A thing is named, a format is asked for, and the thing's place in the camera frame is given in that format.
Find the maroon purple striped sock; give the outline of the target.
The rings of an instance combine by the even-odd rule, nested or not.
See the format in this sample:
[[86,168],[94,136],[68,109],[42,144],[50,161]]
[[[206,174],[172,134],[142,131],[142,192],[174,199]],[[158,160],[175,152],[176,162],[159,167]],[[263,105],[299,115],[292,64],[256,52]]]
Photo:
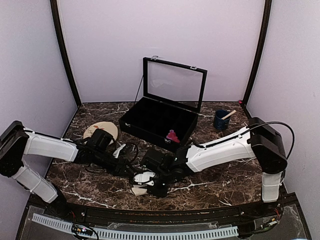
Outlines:
[[169,133],[166,136],[166,139],[174,141],[175,143],[180,143],[180,140],[173,129],[169,131]]

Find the beige brown striped sock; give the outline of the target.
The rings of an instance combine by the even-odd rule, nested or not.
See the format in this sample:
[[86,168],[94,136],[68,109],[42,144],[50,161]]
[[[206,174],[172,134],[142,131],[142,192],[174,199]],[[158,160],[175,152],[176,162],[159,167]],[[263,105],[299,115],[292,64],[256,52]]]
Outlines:
[[148,190],[146,188],[141,188],[141,187],[132,187],[131,191],[136,197],[148,194]]

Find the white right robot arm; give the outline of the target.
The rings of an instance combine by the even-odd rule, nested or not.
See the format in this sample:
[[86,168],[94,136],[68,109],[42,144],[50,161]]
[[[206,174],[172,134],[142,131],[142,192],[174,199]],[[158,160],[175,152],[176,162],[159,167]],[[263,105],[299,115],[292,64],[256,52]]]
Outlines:
[[174,155],[150,148],[141,162],[146,171],[135,175],[133,181],[146,185],[147,192],[154,196],[166,197],[168,186],[186,176],[220,164],[256,158],[262,170],[262,201],[255,205],[255,213],[266,217],[275,208],[291,155],[285,151],[282,135],[273,125],[292,129],[284,122],[264,122],[253,117],[248,126],[232,134],[207,143],[193,142],[177,149]]

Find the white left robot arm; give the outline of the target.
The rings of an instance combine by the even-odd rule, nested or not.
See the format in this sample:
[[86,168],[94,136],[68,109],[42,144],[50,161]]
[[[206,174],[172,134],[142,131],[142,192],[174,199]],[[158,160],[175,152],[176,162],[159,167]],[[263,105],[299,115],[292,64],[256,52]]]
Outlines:
[[12,178],[29,192],[51,204],[51,210],[60,218],[67,218],[70,206],[58,189],[24,161],[24,156],[34,155],[59,159],[74,164],[95,164],[115,176],[133,174],[131,161],[115,157],[106,151],[115,138],[103,129],[96,129],[82,140],[58,138],[39,133],[13,121],[0,136],[0,174]]

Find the beige cloth hat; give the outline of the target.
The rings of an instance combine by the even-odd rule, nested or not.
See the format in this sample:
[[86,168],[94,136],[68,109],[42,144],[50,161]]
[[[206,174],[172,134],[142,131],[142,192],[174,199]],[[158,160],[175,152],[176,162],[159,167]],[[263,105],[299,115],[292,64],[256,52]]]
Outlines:
[[101,129],[104,130],[105,132],[108,132],[113,136],[115,140],[117,140],[119,131],[117,126],[110,121],[101,121],[101,122],[96,122],[92,125],[90,125],[83,133],[83,139],[91,137],[92,134],[96,129]]

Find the dark blue mug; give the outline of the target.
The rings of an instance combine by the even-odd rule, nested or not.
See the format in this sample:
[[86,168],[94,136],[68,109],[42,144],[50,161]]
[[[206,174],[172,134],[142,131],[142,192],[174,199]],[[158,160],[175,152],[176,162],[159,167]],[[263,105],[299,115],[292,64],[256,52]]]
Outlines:
[[230,116],[228,118],[223,119],[225,116],[227,116],[229,112],[227,110],[217,110],[214,115],[213,119],[213,126],[216,130],[224,131],[229,126]]

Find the black display case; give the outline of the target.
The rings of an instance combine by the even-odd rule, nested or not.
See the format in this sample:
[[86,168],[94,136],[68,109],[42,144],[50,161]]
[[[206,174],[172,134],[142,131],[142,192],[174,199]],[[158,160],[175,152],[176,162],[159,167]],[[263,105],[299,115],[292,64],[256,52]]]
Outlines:
[[[119,119],[120,129],[174,153],[197,125],[208,72],[155,57],[144,57],[142,70],[142,98]],[[180,143],[166,139],[170,130]]]

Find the wooden stick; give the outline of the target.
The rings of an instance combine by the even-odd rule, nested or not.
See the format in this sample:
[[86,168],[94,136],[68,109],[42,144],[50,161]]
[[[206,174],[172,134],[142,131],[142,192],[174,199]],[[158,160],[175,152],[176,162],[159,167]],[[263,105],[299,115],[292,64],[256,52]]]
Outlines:
[[235,114],[236,112],[237,112],[236,110],[233,110],[233,111],[229,112],[227,115],[225,115],[224,117],[222,117],[221,119],[225,120],[225,119],[229,118],[230,116],[232,116],[233,114]]

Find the black front frame rail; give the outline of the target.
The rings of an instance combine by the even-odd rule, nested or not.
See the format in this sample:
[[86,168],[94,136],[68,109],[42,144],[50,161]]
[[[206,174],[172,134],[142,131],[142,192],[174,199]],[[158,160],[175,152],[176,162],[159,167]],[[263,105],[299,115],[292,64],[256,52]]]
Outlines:
[[127,223],[138,225],[183,225],[206,222],[219,224],[245,225],[253,221],[275,215],[284,216],[285,207],[300,204],[295,193],[282,192],[279,200],[272,203],[262,201],[241,205],[221,206],[197,205],[191,201],[181,202],[176,198],[156,198],[140,196],[132,200],[117,200],[115,205],[107,205],[89,198],[81,197],[76,203],[67,202],[71,212],[66,220],[76,220],[89,225],[107,223]]

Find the black left corner post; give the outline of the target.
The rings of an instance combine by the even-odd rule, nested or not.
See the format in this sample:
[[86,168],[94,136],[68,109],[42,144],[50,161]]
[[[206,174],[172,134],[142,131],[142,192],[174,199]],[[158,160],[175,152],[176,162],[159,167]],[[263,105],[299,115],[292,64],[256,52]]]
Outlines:
[[80,98],[79,91],[76,86],[76,81],[72,72],[69,56],[67,53],[66,43],[64,39],[63,29],[62,29],[62,23],[60,19],[60,12],[58,7],[58,1],[57,0],[50,0],[50,8],[51,8],[51,15],[55,30],[55,35],[59,47],[60,56],[62,59],[62,63],[64,66],[64,71],[67,76],[67,81],[73,96],[73,99],[75,101],[75,104],[77,108],[79,108],[82,105],[82,101]]

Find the black corner post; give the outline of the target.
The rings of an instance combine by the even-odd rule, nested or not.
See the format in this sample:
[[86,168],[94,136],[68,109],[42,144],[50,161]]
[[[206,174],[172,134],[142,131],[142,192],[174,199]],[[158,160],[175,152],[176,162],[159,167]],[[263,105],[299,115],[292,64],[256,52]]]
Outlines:
[[62,63],[64,66],[64,71],[67,76],[67,81],[73,96],[73,99],[75,101],[75,104],[77,108],[79,108],[82,105],[82,101],[80,98],[79,91],[76,86],[76,81],[72,72],[69,56],[67,53],[66,43],[64,39],[63,29],[62,29],[62,23],[60,19],[60,12],[58,7],[58,1],[57,0],[50,0],[50,8],[51,8],[51,15],[55,30],[55,35],[59,47],[60,56],[62,59]]
[[263,50],[264,50],[264,45],[267,37],[267,32],[268,32],[268,26],[269,26],[269,21],[270,21],[270,15],[271,15],[271,8],[272,8],[272,0],[265,0],[264,1],[264,9],[263,9],[263,14],[262,14],[262,21],[261,21],[261,27],[260,27],[260,32],[259,32],[259,37],[258,37],[258,42],[257,42],[257,47],[252,63],[252,68],[250,71],[248,83],[244,92],[244,96],[242,99],[242,108],[246,108],[247,104],[249,102],[254,83],[257,77],[258,69],[260,66]]

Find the black right corner post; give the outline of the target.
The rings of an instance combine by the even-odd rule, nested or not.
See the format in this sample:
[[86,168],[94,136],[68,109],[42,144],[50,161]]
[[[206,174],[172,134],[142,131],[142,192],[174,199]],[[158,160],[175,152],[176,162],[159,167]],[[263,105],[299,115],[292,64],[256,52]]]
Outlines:
[[268,32],[268,26],[269,26],[269,21],[270,21],[270,15],[271,15],[271,8],[272,8],[272,0],[265,0],[264,1],[264,9],[263,9],[263,14],[262,14],[262,21],[261,21],[261,27],[260,27],[260,32],[259,32],[259,37],[258,37],[258,42],[257,42],[257,47],[252,63],[252,68],[250,71],[248,83],[244,92],[244,96],[242,99],[242,108],[246,108],[247,104],[249,102],[254,83],[257,77],[258,69],[260,66],[263,50],[264,50],[264,45],[267,37],[267,32]]

